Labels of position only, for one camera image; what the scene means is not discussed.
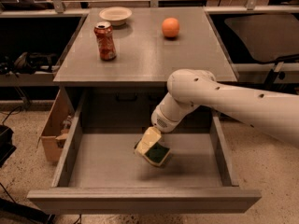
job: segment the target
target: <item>bowl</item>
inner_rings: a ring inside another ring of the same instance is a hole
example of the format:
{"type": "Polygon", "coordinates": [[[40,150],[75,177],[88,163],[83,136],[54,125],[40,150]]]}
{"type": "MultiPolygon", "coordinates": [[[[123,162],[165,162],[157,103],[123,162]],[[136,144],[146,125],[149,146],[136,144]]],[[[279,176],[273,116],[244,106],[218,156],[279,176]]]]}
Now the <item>bowl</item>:
{"type": "Polygon", "coordinates": [[[103,9],[99,16],[105,21],[109,21],[112,26],[121,26],[132,15],[132,11],[126,7],[110,7],[103,9]]]}

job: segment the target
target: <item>brown box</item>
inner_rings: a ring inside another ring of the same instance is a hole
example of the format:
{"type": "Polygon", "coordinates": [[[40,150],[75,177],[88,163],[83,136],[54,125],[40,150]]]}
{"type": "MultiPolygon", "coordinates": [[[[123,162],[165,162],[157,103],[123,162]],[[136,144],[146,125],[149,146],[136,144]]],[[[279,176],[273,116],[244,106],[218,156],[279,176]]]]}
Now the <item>brown box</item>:
{"type": "Polygon", "coordinates": [[[69,114],[67,102],[58,92],[40,136],[47,161],[58,161],[60,158],[64,144],[56,138],[62,134],[63,122],[69,114]]]}

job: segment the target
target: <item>speckled floor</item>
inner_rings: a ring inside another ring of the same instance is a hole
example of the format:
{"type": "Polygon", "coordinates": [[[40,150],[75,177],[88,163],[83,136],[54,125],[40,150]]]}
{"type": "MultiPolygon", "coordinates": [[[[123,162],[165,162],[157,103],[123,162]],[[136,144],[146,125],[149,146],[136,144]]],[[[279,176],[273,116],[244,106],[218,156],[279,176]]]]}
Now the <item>speckled floor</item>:
{"type": "MultiPolygon", "coordinates": [[[[0,104],[0,111],[13,105],[0,104]]],[[[50,111],[49,105],[32,105],[28,111],[12,115],[6,125],[13,131],[17,150],[0,169],[0,182],[17,203],[34,206],[26,199],[30,189],[50,186],[55,165],[45,160],[38,137],[50,111]]],[[[5,117],[0,114],[0,121],[5,117]]],[[[81,223],[299,223],[299,148],[283,144],[232,119],[221,121],[233,164],[242,189],[259,189],[263,197],[245,214],[229,215],[93,215],[81,223]]],[[[1,198],[8,196],[0,189],[1,198]]],[[[57,216],[55,223],[71,224],[78,215],[57,216]]],[[[33,223],[0,211],[1,224],[33,223]]]]}

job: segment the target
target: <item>soda can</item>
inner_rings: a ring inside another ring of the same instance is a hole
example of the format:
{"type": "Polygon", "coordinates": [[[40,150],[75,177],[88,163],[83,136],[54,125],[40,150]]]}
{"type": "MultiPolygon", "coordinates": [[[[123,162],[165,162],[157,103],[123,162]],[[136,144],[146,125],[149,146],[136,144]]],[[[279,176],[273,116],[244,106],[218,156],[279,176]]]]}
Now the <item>soda can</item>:
{"type": "Polygon", "coordinates": [[[113,28],[108,21],[96,23],[94,27],[100,58],[104,61],[112,60],[116,57],[116,50],[113,42],[113,28]]]}

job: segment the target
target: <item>orange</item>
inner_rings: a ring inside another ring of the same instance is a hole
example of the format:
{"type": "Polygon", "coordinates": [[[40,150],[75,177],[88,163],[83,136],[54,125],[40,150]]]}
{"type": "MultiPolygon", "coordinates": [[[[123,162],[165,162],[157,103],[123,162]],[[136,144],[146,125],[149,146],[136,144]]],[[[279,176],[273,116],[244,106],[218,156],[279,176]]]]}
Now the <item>orange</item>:
{"type": "Polygon", "coordinates": [[[173,38],[178,35],[179,23],[178,19],[168,18],[162,23],[162,32],[165,37],[173,38]]]}

